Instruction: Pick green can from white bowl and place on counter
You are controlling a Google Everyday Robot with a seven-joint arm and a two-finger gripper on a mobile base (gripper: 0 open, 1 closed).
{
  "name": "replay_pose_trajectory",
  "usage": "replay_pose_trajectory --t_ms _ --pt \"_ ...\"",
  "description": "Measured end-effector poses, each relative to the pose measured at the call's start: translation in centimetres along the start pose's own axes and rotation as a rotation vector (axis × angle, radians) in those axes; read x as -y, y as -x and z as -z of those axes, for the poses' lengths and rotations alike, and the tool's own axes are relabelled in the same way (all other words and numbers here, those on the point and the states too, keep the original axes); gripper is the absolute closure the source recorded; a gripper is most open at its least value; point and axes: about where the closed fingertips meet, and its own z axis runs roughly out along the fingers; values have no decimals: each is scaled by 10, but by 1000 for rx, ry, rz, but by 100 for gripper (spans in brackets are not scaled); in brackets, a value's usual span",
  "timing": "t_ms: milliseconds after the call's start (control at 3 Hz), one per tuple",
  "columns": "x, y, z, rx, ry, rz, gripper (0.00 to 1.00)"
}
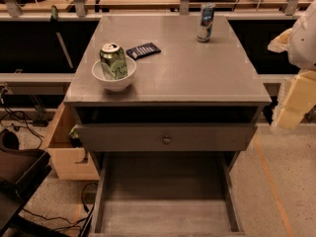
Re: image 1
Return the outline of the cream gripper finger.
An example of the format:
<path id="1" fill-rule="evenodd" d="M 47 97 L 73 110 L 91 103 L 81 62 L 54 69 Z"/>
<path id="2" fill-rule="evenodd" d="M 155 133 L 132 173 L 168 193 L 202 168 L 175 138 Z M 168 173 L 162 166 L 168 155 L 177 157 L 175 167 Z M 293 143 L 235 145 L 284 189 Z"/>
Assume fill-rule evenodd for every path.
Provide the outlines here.
<path id="1" fill-rule="evenodd" d="M 316 71 L 301 70 L 279 89 L 275 108 L 275 126 L 295 129 L 316 105 Z"/>
<path id="2" fill-rule="evenodd" d="M 274 38 L 268 44 L 268 50 L 276 53 L 287 51 L 291 32 L 292 28 L 289 28 Z"/>

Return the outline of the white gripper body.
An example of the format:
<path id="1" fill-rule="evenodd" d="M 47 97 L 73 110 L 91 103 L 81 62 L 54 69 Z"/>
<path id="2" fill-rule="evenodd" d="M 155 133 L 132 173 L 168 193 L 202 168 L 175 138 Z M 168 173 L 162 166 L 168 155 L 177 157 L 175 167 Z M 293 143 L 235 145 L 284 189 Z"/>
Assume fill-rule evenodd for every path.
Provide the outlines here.
<path id="1" fill-rule="evenodd" d="M 292 27 L 288 60 L 300 69 L 316 69 L 316 1 L 309 5 Z"/>

